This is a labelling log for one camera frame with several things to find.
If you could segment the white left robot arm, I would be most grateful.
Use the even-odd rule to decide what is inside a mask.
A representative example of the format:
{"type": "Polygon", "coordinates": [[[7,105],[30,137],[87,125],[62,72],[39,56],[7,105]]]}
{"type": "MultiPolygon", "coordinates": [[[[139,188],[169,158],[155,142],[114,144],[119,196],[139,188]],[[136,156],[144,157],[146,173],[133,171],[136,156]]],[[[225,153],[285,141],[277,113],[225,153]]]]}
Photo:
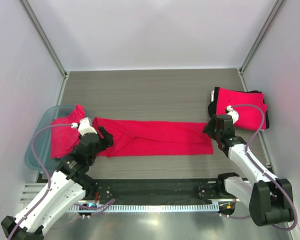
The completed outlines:
{"type": "Polygon", "coordinates": [[[63,157],[47,184],[34,199],[15,216],[6,216],[1,227],[9,240],[42,240],[53,224],[73,205],[97,191],[96,180],[87,175],[95,157],[113,146],[113,135],[103,126],[94,128],[85,118],[80,123],[55,124],[56,128],[72,128],[79,143],[63,157]]]}

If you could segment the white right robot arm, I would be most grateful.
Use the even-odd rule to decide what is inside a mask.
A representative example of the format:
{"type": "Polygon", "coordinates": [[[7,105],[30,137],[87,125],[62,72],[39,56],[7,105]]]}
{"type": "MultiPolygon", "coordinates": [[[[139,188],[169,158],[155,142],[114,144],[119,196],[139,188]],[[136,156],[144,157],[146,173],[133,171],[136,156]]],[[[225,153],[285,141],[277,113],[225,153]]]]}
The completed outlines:
{"type": "Polygon", "coordinates": [[[242,137],[235,134],[233,117],[213,115],[203,129],[218,148],[244,173],[244,181],[236,173],[218,176],[219,190],[243,202],[252,221],[259,227],[298,222],[291,183],[278,178],[254,156],[242,137]]]}

